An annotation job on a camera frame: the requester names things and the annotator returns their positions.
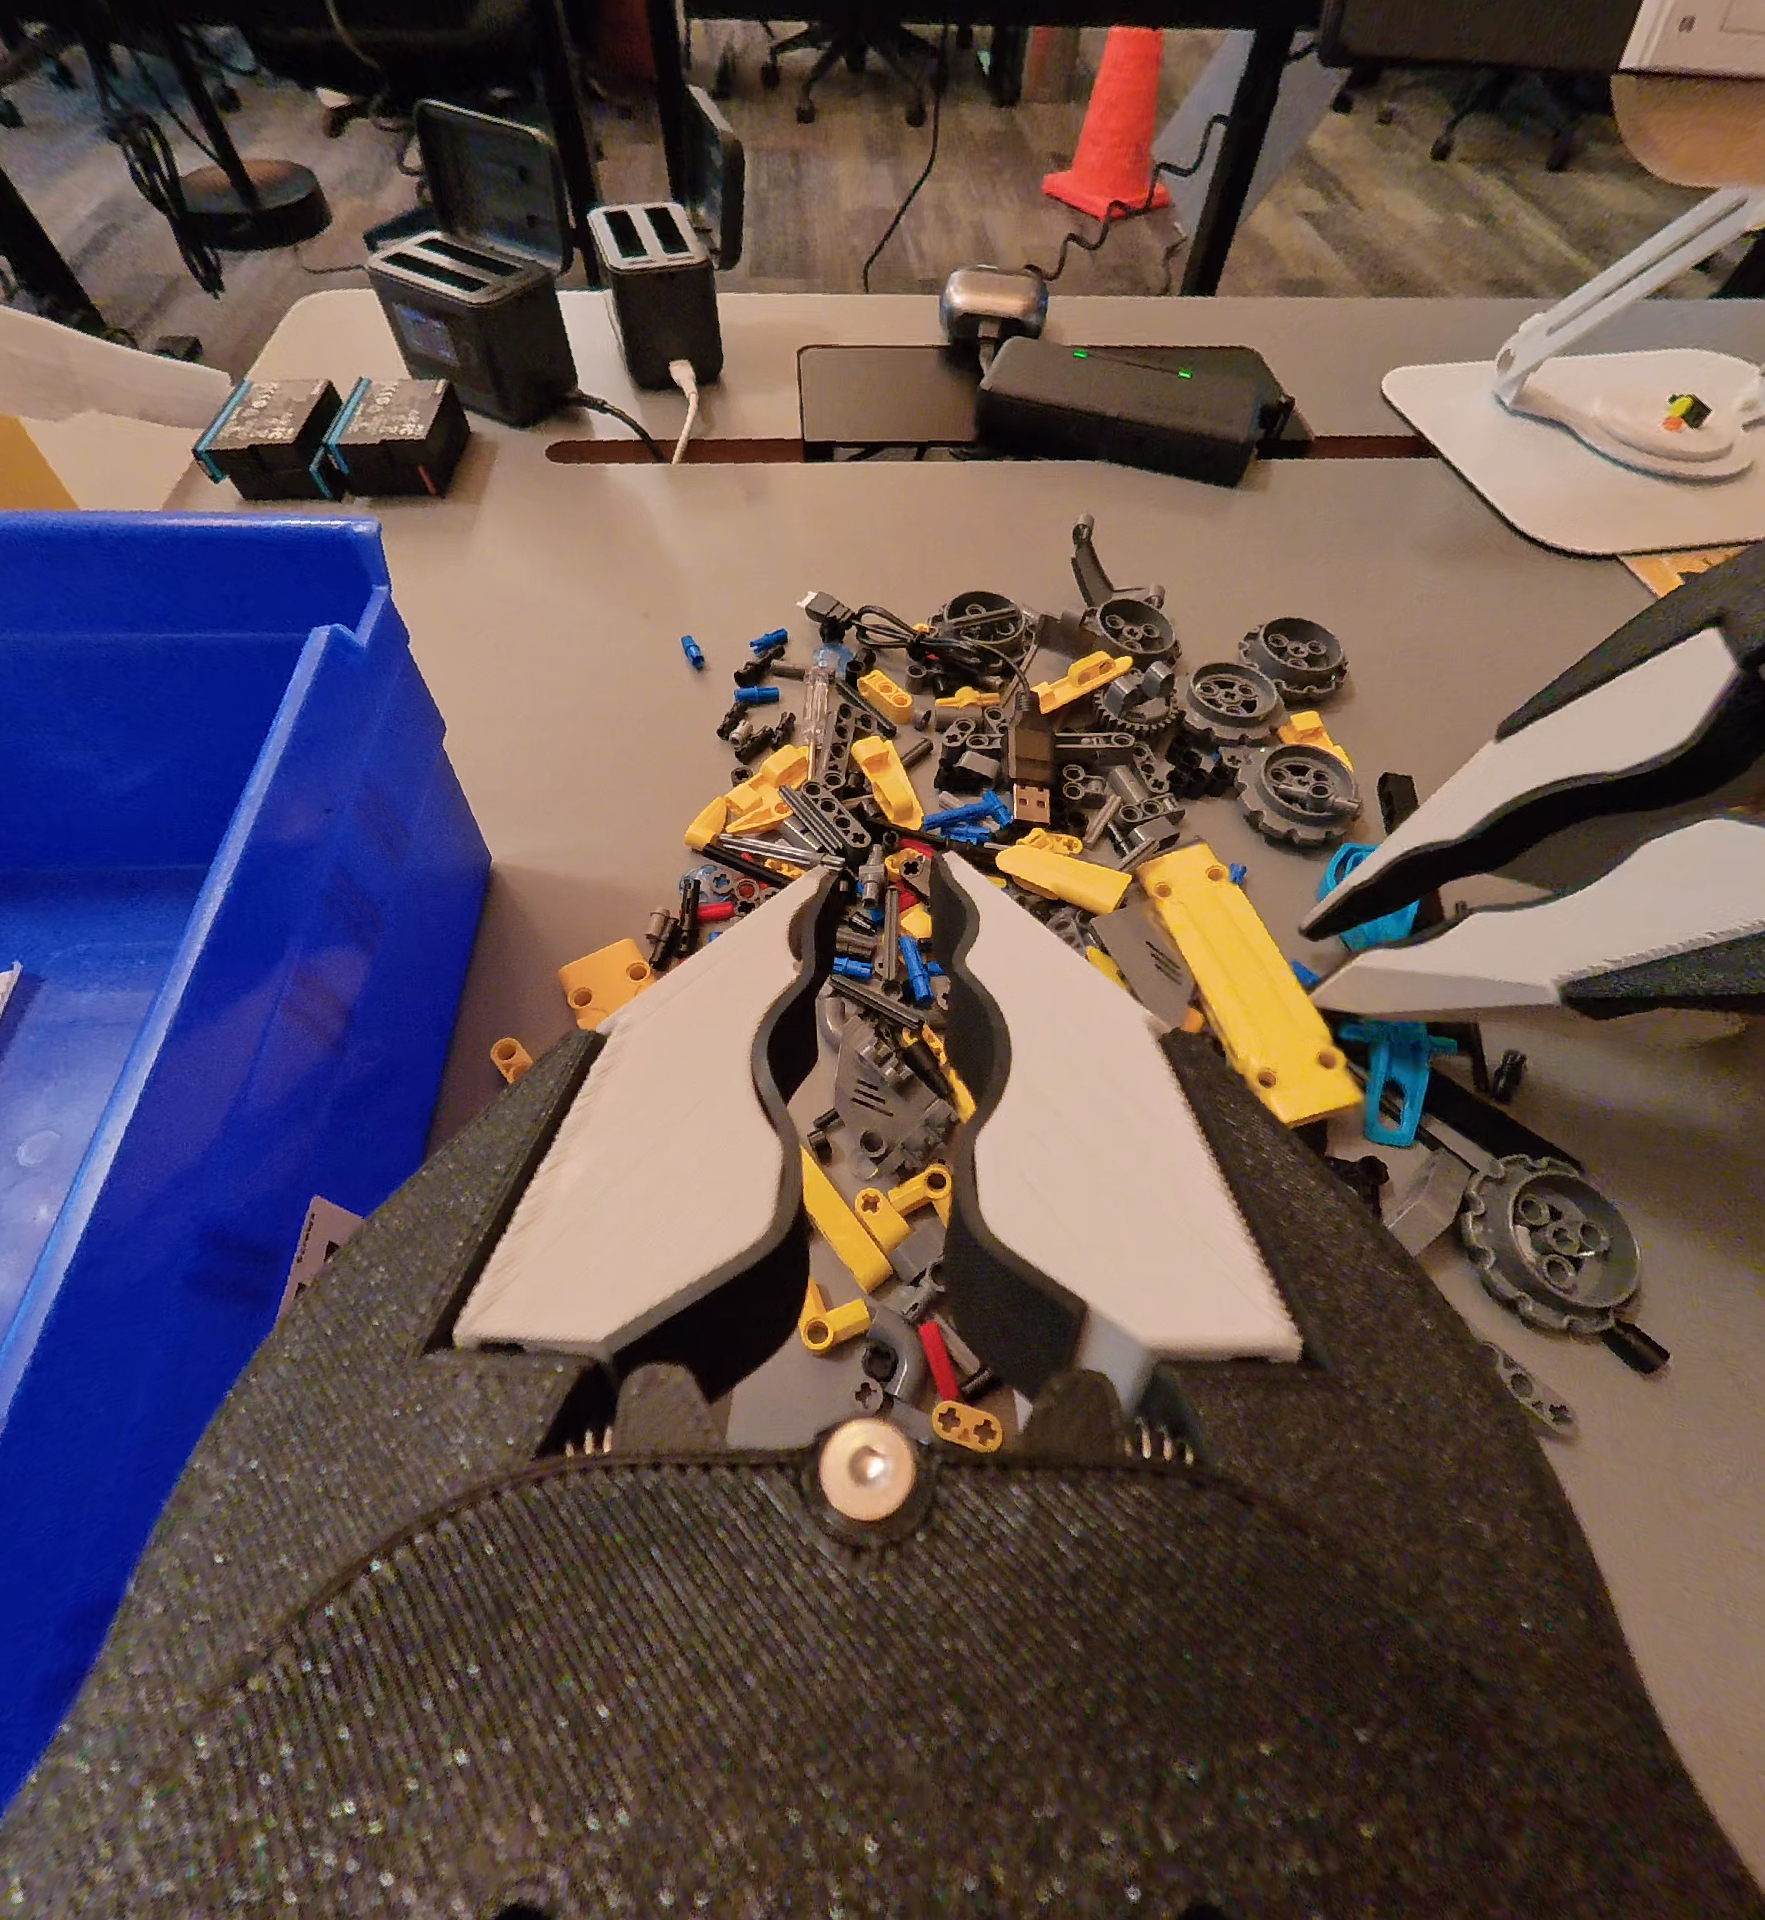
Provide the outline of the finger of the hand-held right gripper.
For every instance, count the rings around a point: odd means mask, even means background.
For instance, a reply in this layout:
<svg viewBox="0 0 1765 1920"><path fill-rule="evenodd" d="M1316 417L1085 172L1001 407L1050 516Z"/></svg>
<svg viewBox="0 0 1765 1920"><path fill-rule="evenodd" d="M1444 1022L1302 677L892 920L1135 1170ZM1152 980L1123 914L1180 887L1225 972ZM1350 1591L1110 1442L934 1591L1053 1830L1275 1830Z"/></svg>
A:
<svg viewBox="0 0 1765 1920"><path fill-rule="evenodd" d="M1322 940L1492 875L1548 836L1714 795L1765 756L1765 659L1686 637L1517 732L1440 787L1301 925Z"/></svg>
<svg viewBox="0 0 1765 1920"><path fill-rule="evenodd" d="M1312 992L1335 1019L1424 1020L1567 1007L1612 1019L1654 1004L1765 1000L1765 820L1674 828L1603 877L1491 906L1349 958Z"/></svg>

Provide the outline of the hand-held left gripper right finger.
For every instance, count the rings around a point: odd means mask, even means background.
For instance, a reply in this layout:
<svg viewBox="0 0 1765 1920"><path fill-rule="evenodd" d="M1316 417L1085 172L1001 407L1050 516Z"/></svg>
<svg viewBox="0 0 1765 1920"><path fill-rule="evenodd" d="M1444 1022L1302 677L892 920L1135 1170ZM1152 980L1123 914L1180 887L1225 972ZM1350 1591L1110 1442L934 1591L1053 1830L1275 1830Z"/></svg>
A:
<svg viewBox="0 0 1765 1920"><path fill-rule="evenodd" d="M974 1103L942 1255L966 1344L1030 1403L1095 1372L1128 1414L1160 1362L1299 1362L1156 1020L960 858L938 860L932 913L946 1063Z"/></svg>

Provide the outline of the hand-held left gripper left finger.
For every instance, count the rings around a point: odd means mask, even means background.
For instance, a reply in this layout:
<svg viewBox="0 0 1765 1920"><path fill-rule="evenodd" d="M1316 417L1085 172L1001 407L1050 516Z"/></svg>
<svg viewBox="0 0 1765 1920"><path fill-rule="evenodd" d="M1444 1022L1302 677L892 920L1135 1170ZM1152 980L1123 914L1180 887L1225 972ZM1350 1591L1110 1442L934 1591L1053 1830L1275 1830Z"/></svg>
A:
<svg viewBox="0 0 1765 1920"><path fill-rule="evenodd" d="M462 1303L462 1351L683 1366L717 1401L788 1341L807 1280L788 1100L844 899L784 887L597 1035L592 1064Z"/></svg>

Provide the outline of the pile of toy brick pieces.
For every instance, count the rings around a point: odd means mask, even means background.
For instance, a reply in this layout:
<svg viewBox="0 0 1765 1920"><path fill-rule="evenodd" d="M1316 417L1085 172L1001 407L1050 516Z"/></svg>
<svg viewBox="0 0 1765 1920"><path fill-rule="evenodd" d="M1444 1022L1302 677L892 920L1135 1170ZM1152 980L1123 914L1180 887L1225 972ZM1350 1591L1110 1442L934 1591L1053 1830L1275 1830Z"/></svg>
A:
<svg viewBox="0 0 1765 1920"><path fill-rule="evenodd" d="M1079 624L987 589L922 623L817 593L798 605L811 659L787 659L784 630L756 639L717 730L737 755L733 787L686 830L679 904L639 943L654 989L788 884L840 872L817 1055L788 1100L807 1235L798 1339L863 1354L850 1403L873 1426L892 1417L978 1451L999 1447L999 1426L966 1396L981 1377L1003 1379L962 1339L942 1280L950 1153L974 1109L944 1052L932 913L944 854L1132 997L1176 1076L1198 1061L1227 1067L1254 1099L1260 1148L1335 1118L1286 1126L1230 1069L1136 868L1197 847L1184 807L1220 795L1277 845L1349 845L1362 793L1312 709L1341 690L1344 648L1312 621L1275 618L1234 656L1183 667L1162 593L1115 590L1091 519L1075 530L1075 569ZM1365 1129L1365 1061L1329 1030L1362 1092L1336 1118ZM1413 1255L1457 1232L1470 1177L1502 1161L1438 1117L1418 1122L1423 1144L1388 1215Z"/></svg>

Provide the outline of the dark grey toothed wheel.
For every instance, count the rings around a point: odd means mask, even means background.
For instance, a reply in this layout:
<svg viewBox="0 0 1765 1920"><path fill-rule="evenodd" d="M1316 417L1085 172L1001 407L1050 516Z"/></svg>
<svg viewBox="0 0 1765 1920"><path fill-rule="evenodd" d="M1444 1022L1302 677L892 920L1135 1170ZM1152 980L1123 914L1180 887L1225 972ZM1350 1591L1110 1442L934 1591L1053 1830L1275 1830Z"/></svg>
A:
<svg viewBox="0 0 1765 1920"><path fill-rule="evenodd" d="M1603 1337L1638 1298L1635 1230L1559 1159L1508 1156L1475 1172L1457 1235L1484 1293L1541 1332Z"/></svg>

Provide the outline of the yellow flat brick panel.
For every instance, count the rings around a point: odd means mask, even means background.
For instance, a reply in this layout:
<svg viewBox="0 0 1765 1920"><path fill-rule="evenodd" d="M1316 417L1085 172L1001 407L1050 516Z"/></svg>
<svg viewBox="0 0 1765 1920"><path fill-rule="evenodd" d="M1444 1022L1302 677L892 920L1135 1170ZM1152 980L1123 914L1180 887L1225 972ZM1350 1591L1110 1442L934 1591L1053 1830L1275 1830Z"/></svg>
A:
<svg viewBox="0 0 1765 1920"><path fill-rule="evenodd" d="M1136 879L1230 1069L1275 1118L1301 1129L1357 1109L1344 1055L1228 863L1198 842L1143 863Z"/></svg>
<svg viewBox="0 0 1765 1920"><path fill-rule="evenodd" d="M586 1035L622 1011L657 978L645 949L632 939L616 940L558 966L556 980L577 1027Z"/></svg>

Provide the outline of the cyan brick separator tool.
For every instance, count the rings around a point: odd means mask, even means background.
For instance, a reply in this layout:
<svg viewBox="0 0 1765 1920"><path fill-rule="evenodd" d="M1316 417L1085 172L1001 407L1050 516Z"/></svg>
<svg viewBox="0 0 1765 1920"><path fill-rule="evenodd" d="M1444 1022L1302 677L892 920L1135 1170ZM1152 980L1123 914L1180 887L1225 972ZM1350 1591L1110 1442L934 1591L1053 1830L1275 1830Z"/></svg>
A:
<svg viewBox="0 0 1765 1920"><path fill-rule="evenodd" d="M1335 852L1318 884L1318 899L1331 894L1370 854L1375 847L1355 842ZM1418 906L1411 904L1344 930L1341 940L1350 953L1393 947L1417 930L1418 917ZM1438 1057L1459 1055L1461 1044L1423 1020L1344 1020L1332 1030L1366 1067L1366 1138L1384 1146L1413 1146L1423 1121L1431 1064ZM1390 1104L1397 1104L1397 1117L1390 1117Z"/></svg>

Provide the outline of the black power adapter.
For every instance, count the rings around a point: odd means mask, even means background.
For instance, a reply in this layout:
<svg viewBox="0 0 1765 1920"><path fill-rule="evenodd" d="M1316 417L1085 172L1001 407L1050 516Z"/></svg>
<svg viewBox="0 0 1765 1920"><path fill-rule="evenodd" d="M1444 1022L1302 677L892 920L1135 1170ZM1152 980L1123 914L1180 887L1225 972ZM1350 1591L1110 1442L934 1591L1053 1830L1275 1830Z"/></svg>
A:
<svg viewBox="0 0 1765 1920"><path fill-rule="evenodd" d="M1234 489L1256 459L1308 444L1296 404L1253 348L1069 348L1004 343L974 403L1003 455L1102 463Z"/></svg>

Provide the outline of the blue plastic storage bin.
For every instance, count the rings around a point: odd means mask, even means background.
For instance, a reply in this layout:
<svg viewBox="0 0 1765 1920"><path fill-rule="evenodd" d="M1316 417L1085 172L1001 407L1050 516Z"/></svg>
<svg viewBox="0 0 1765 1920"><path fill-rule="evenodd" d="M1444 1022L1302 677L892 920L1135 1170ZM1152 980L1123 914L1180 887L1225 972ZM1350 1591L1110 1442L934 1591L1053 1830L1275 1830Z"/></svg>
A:
<svg viewBox="0 0 1765 1920"><path fill-rule="evenodd" d="M486 877L370 520L0 512L0 1813L416 1169Z"/></svg>

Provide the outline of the background desk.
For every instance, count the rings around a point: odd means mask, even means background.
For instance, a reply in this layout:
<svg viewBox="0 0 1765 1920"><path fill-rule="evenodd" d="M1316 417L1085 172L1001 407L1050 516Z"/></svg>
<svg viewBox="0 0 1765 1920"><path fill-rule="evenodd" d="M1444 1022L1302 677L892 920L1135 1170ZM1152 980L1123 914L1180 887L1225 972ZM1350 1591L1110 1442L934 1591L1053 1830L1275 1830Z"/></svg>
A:
<svg viewBox="0 0 1765 1920"><path fill-rule="evenodd" d="M1234 85L1227 129L1212 149L1215 166L1183 267L1180 294L1215 297L1230 254L1262 141L1279 101L1294 37L1306 18L1296 3L1253 6L1253 44Z"/></svg>

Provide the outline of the orange traffic cone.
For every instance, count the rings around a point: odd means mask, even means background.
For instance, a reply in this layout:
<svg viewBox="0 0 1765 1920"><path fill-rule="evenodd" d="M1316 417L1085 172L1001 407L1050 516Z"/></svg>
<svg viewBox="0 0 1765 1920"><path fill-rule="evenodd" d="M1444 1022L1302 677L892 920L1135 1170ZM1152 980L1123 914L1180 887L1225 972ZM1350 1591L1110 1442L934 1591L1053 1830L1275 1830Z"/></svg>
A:
<svg viewBox="0 0 1765 1920"><path fill-rule="evenodd" d="M1160 28L1109 31L1073 165L1040 182L1044 196L1097 220L1112 207L1170 204L1169 189L1150 178L1162 42Z"/></svg>

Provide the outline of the black open-lid battery charger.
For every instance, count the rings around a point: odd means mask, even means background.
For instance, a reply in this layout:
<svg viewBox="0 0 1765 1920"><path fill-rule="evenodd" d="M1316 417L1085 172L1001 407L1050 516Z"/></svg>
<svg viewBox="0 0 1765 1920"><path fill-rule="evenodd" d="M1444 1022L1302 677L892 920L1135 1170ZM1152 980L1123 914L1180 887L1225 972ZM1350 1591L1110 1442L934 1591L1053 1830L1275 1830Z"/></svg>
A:
<svg viewBox="0 0 1765 1920"><path fill-rule="evenodd" d="M434 224L370 252L368 281L415 379L510 427L578 397L556 278L570 263L555 141L486 113L415 109Z"/></svg>

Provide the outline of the black two-slot battery charger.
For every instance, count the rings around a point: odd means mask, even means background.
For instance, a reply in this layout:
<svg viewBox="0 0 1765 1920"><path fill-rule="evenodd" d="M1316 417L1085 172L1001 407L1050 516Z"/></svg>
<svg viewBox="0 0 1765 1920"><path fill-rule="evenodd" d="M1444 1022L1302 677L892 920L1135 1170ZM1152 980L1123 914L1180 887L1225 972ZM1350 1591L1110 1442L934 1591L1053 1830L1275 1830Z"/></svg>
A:
<svg viewBox="0 0 1765 1920"><path fill-rule="evenodd" d="M717 273L737 267L744 241L744 147L700 87L683 90L683 130L692 142L694 204L599 204L589 212L615 333L645 391L670 388L670 367L681 360L703 386L721 379Z"/></svg>

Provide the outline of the black round stand base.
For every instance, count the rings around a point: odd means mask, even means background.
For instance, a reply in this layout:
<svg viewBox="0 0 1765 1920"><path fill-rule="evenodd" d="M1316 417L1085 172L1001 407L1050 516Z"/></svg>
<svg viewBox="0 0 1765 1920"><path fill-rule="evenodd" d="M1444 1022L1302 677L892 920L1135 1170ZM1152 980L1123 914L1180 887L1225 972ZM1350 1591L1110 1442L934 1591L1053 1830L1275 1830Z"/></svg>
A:
<svg viewBox="0 0 1765 1920"><path fill-rule="evenodd" d="M294 249L330 226L317 178L291 161L247 158L245 189L207 165L179 172L173 149L145 115L118 109L103 130L120 149L128 178L173 236L173 249L202 293L221 297L221 254Z"/></svg>

